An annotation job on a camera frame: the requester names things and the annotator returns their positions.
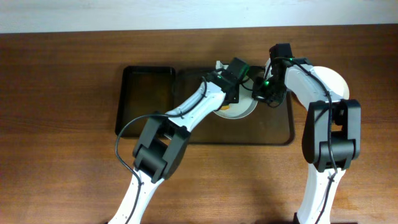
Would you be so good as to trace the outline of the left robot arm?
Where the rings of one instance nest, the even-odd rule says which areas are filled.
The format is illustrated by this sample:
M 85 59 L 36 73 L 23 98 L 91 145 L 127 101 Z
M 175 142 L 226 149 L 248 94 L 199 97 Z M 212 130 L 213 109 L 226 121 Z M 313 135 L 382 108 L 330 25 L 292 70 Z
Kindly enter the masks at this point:
M 146 114 L 144 129 L 136 143 L 129 188 L 110 223 L 140 223 L 158 186 L 180 165 L 192 130 L 210 113 L 219 110 L 247 74 L 219 68 L 202 77 L 197 91 L 166 114 Z

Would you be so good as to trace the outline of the white plate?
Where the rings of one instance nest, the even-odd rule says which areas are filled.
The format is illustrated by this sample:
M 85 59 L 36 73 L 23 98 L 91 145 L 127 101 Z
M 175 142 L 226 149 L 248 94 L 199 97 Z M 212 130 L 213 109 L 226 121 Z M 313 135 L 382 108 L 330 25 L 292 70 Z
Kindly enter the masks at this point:
M 322 66 L 302 65 L 314 77 L 317 77 L 330 92 L 332 102 L 349 99 L 349 88 L 345 79 L 336 71 Z M 304 73 L 298 66 L 288 72 L 285 84 L 299 102 L 308 110 L 309 104 L 316 101 L 327 102 L 328 98 L 318 82 Z
M 243 78 L 243 82 L 239 86 L 239 102 L 229 104 L 230 109 L 228 110 L 215 111 L 218 116 L 226 119 L 240 119 L 248 116 L 254 111 L 257 106 L 257 101 L 251 97 L 253 81 L 256 75 L 264 74 L 264 72 L 261 72 L 257 67 L 265 66 L 251 66 L 249 74 Z

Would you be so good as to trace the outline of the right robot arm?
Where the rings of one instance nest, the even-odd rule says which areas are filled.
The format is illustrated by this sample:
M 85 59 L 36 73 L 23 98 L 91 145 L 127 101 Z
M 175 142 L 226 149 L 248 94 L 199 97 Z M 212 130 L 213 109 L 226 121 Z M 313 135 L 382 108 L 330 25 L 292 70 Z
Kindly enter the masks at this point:
M 261 85 L 270 88 L 276 82 L 307 110 L 302 152 L 308 177 L 293 222 L 329 223 L 338 185 L 360 153 L 361 105 L 349 98 L 348 84 L 338 72 L 313 66 L 306 58 L 270 58 Z

